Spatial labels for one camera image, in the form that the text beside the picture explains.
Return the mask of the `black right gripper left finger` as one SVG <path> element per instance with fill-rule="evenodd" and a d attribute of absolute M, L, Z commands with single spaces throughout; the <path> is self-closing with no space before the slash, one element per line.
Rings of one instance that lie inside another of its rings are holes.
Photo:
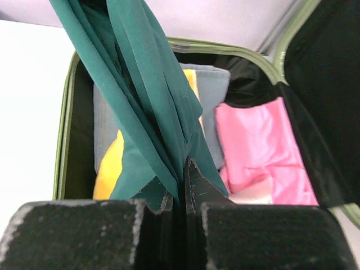
<path fill-rule="evenodd" d="M 172 199 L 29 202 L 1 238 L 2 269 L 185 269 Z"/>

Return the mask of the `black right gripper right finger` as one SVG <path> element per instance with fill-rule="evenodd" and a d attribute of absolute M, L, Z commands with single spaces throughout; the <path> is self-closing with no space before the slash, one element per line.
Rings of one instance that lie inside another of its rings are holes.
<path fill-rule="evenodd" d="M 237 205 L 184 168 L 188 269 L 356 269 L 339 222 L 317 206 Z"/>

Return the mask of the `yellow towel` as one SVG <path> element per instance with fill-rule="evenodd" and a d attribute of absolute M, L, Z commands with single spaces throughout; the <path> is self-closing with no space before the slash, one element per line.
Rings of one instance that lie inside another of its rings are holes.
<path fill-rule="evenodd" d="M 155 173 L 129 139 L 124 139 L 113 111 L 103 94 L 93 87 L 94 168 L 97 173 L 93 198 L 129 199 Z"/>

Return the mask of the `pink garment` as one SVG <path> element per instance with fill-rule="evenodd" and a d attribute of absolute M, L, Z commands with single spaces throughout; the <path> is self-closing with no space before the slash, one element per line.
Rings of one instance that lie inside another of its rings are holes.
<path fill-rule="evenodd" d="M 224 154 L 220 176 L 237 204 L 317 205 L 281 97 L 264 105 L 216 110 Z"/>

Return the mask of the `teal garment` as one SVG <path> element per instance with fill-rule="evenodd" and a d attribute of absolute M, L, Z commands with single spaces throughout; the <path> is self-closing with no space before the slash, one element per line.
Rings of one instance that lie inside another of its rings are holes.
<path fill-rule="evenodd" d="M 169 192 L 181 201 L 189 157 L 227 195 L 199 123 L 201 105 L 146 2 L 51 4 L 124 138 L 110 199 L 157 205 Z"/>

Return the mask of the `grey garment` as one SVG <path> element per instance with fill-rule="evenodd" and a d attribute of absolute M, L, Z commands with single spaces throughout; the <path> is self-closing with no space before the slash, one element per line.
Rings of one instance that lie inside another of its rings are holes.
<path fill-rule="evenodd" d="M 202 106 L 205 139 L 217 169 L 223 166 L 223 152 L 217 135 L 215 110 L 224 101 L 230 83 L 230 72 L 211 65 L 181 64 L 183 70 L 194 70 Z M 118 126 L 103 94 L 93 86 L 94 168 L 99 171 L 107 149 L 116 139 Z"/>

